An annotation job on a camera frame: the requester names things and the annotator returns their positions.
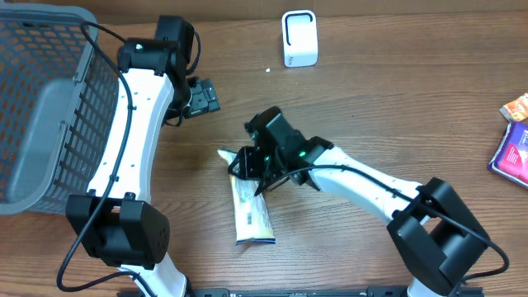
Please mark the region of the yellow snack packet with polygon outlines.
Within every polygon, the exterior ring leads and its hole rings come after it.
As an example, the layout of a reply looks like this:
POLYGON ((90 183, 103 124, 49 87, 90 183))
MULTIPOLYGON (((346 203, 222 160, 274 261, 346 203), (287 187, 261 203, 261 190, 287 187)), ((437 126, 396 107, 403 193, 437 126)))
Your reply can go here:
POLYGON ((258 182, 229 175, 233 194, 236 245, 245 243, 275 244, 263 194, 255 196, 258 182))

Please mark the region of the purple red pad pack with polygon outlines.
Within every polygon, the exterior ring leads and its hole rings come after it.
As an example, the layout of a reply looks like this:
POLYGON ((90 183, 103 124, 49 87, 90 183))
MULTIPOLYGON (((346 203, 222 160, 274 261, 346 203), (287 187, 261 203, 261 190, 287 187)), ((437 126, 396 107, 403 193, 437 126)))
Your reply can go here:
POLYGON ((527 188, 527 124, 512 122, 507 126, 488 169, 527 188))

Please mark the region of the orange Kleenex tissue pack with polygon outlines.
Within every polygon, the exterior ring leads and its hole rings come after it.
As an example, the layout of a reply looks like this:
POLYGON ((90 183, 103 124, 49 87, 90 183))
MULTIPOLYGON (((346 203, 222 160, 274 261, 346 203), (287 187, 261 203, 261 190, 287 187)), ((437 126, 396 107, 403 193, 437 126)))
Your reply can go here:
POLYGON ((519 96, 516 100, 510 101, 502 106, 499 112, 509 122, 522 122, 528 117, 528 94, 519 96))

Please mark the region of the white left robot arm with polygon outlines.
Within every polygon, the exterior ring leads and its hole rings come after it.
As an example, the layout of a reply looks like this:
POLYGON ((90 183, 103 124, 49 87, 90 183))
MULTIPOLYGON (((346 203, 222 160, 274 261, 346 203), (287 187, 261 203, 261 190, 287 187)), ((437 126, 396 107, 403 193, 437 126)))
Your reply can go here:
POLYGON ((190 296, 189 279, 168 254, 170 225, 151 203, 153 158, 163 126, 219 109, 210 80, 194 75, 200 36, 179 16, 161 16, 151 39, 123 40, 109 66, 118 101, 102 159, 65 214, 75 248, 127 276, 142 296, 190 296))

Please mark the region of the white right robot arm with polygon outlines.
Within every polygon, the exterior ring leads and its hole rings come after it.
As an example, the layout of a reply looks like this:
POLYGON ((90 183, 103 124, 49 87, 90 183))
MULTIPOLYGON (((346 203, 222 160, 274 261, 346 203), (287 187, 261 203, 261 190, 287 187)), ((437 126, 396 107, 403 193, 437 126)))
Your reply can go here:
POLYGON ((256 194, 279 181, 347 198, 379 219, 414 279, 409 296, 452 296, 488 248, 489 236, 447 182, 426 184, 384 174, 320 137, 306 139, 273 106, 244 125, 253 144, 240 148, 229 174, 257 182, 256 194))

